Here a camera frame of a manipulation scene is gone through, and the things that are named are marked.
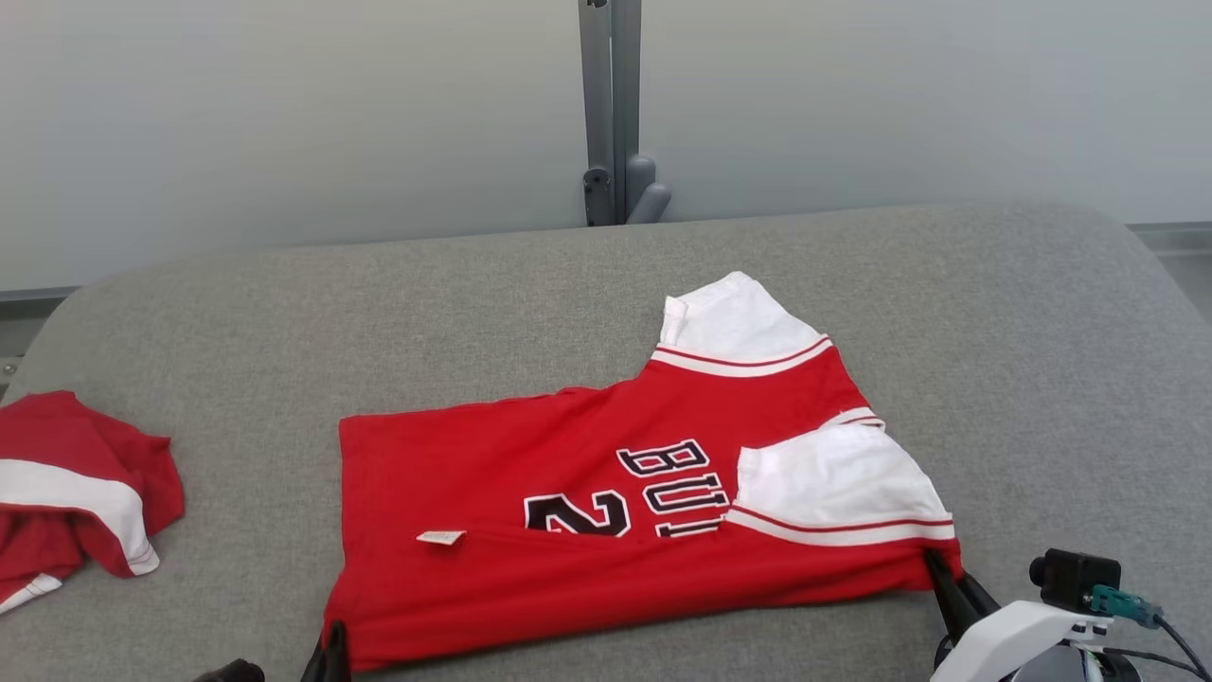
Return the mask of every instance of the white tag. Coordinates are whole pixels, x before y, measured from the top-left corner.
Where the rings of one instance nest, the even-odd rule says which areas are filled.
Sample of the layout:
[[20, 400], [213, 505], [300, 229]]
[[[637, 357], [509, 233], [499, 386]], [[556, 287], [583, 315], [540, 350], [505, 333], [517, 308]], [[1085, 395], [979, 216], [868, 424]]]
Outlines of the white tag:
[[433, 543], [435, 545], [453, 545], [467, 531], [425, 531], [421, 535], [417, 535], [417, 540], [422, 543]]

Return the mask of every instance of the gray fabric surface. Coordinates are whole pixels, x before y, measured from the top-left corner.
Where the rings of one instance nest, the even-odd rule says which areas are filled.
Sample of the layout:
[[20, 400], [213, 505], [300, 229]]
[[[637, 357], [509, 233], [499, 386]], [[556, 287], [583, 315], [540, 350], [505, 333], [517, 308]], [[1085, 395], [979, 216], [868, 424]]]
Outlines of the gray fabric surface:
[[[86, 287], [6, 401], [68, 389], [172, 436], [185, 518], [155, 573], [88, 566], [0, 617], [0, 677], [187, 681], [244, 657], [296, 680], [342, 563], [338, 419], [629, 378], [662, 297], [732, 269], [833, 334], [995, 596], [1035, 598], [1050, 546], [1117, 557], [1212, 657], [1212, 331], [1122, 225], [1010, 202], [245, 252]], [[890, 595], [373, 678], [924, 680], [942, 632], [930, 595]]]

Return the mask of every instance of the white stripe trim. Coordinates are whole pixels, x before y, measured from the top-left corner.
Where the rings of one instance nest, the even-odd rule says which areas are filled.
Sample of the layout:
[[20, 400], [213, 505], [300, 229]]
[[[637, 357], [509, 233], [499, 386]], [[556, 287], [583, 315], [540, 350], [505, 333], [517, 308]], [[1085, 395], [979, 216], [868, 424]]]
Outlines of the white stripe trim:
[[63, 468], [0, 460], [0, 504], [88, 512], [118, 539], [135, 575], [160, 566], [143, 528], [143, 500], [121, 481], [92, 478]]
[[63, 583], [59, 583], [58, 578], [39, 573], [38, 578], [29, 581], [29, 585], [17, 590], [10, 595], [7, 600], [0, 602], [0, 613], [12, 611], [30, 600], [41, 597], [47, 592], [53, 592], [55, 590], [58, 590], [61, 585], [63, 585]]
[[877, 526], [875, 528], [862, 528], [858, 531], [799, 531], [787, 528], [766, 520], [750, 516], [736, 508], [724, 515], [724, 521], [736, 523], [745, 528], [773, 535], [801, 545], [819, 545], [823, 548], [852, 548], [858, 545], [879, 545], [881, 543], [894, 543], [897, 540], [953, 540], [955, 539], [955, 527], [947, 526], [922, 526], [920, 523], [905, 522], [894, 526]]
[[811, 351], [787, 361], [774, 362], [772, 365], [758, 365], [758, 366], [719, 365], [710, 360], [687, 359], [686, 356], [669, 354], [665, 353], [661, 346], [657, 346], [657, 350], [652, 354], [652, 360], [674, 367], [680, 367], [682, 369], [688, 369], [691, 372], [714, 374], [716, 377], [736, 377], [736, 378], [770, 377], [772, 374], [778, 374], [781, 372], [789, 371], [793, 367], [801, 366], [811, 361], [812, 359], [819, 356], [821, 354], [824, 354], [829, 349], [833, 349], [833, 340], [829, 340], [828, 338], [824, 337], [822, 338], [823, 339], [816, 340], [817, 346]]
[[840, 415], [830, 419], [829, 422], [822, 424], [818, 429], [824, 429], [827, 426], [837, 426], [841, 424], [862, 424], [865, 426], [879, 426], [884, 429], [884, 420], [875, 417], [871, 408], [854, 408], [852, 411], [846, 411]]

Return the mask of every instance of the cable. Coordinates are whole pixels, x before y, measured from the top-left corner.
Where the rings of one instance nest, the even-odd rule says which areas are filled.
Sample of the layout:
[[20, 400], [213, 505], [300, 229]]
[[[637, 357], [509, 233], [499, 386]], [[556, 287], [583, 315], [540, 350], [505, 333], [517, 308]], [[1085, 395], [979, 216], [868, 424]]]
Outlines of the cable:
[[1174, 630], [1174, 626], [1162, 618], [1160, 613], [1153, 614], [1153, 621], [1160, 625], [1174, 640], [1174, 643], [1178, 644], [1179, 649], [1183, 649], [1187, 658], [1191, 659], [1191, 663], [1195, 664], [1195, 669], [1199, 671], [1197, 675], [1200, 678], [1205, 682], [1212, 682], [1212, 675], [1208, 674], [1208, 669], [1204, 667], [1204, 661], [1200, 660], [1200, 657], [1195, 655], [1191, 646], [1187, 643], [1187, 640], [1183, 640], [1183, 636]]
[[1157, 663], [1164, 663], [1166, 665], [1172, 665], [1174, 667], [1180, 667], [1180, 669], [1185, 670], [1187, 672], [1190, 672], [1191, 675], [1194, 675], [1196, 677], [1202, 677], [1200, 675], [1200, 671], [1195, 670], [1194, 666], [1187, 665], [1185, 663], [1183, 663], [1180, 660], [1174, 660], [1174, 659], [1172, 659], [1170, 657], [1164, 657], [1161, 654], [1155, 654], [1153, 652], [1137, 652], [1137, 651], [1132, 651], [1132, 649], [1116, 649], [1116, 648], [1113, 648], [1113, 647], [1102, 647], [1102, 649], [1103, 649], [1104, 654], [1119, 654], [1121, 657], [1134, 657], [1134, 658], [1143, 658], [1143, 659], [1148, 659], [1148, 660], [1154, 660], [1154, 661], [1157, 661]]

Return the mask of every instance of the basketball jersey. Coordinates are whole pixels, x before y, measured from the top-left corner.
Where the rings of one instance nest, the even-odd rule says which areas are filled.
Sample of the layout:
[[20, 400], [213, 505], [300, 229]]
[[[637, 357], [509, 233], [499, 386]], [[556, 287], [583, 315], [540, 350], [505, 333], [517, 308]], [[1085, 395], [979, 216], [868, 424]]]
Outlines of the basketball jersey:
[[961, 571], [951, 518], [882, 426], [829, 337], [732, 273], [665, 300], [635, 379], [343, 420], [326, 621], [367, 670], [930, 589], [925, 548]]
[[57, 590], [87, 557], [119, 578], [155, 571], [149, 538], [184, 509], [168, 439], [70, 391], [0, 408], [0, 614]]

